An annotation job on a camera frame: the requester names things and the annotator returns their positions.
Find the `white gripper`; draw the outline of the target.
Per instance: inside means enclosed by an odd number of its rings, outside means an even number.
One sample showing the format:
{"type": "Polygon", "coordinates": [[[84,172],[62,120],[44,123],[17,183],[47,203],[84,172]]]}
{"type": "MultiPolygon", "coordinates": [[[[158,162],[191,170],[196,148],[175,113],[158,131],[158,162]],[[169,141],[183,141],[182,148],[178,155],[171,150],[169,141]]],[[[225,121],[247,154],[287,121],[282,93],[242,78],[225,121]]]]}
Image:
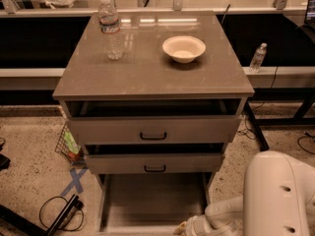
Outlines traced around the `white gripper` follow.
{"type": "Polygon", "coordinates": [[[210,236],[213,228],[204,215],[190,217],[180,223],[173,231],[178,236],[210,236]]]}

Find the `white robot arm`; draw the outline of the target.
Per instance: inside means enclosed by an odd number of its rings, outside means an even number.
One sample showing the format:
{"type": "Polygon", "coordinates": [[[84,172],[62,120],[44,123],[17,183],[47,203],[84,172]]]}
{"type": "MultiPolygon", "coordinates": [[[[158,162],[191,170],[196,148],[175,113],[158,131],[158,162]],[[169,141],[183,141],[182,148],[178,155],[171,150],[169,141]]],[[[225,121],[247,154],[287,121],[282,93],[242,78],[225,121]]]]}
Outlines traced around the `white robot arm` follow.
{"type": "Polygon", "coordinates": [[[208,205],[205,213],[182,222],[178,236],[310,236],[314,219],[315,167],[268,150],[248,164],[243,194],[208,205]]]}

